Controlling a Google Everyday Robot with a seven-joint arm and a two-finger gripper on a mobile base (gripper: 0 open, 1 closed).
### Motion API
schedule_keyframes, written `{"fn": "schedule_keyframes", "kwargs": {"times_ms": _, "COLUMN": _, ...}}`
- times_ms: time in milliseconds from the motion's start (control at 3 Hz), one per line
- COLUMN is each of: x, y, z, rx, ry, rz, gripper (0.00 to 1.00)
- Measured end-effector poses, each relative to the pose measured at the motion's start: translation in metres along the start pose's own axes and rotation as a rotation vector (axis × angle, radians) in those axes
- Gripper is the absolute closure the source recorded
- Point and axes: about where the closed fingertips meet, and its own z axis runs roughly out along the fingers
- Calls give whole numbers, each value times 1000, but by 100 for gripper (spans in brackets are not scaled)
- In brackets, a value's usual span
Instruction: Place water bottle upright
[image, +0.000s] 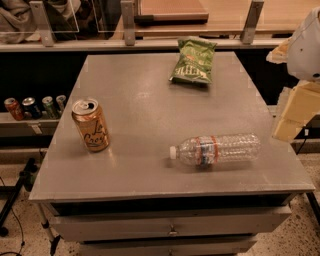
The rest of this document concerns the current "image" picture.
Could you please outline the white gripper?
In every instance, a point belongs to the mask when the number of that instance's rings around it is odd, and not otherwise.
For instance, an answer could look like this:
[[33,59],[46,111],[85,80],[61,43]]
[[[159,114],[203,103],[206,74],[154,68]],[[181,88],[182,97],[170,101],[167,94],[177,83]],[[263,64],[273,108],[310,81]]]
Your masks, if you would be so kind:
[[270,63],[287,62],[288,73],[299,81],[294,88],[284,87],[276,106],[272,137],[291,142],[320,112],[320,7],[310,11],[293,33],[270,51]]

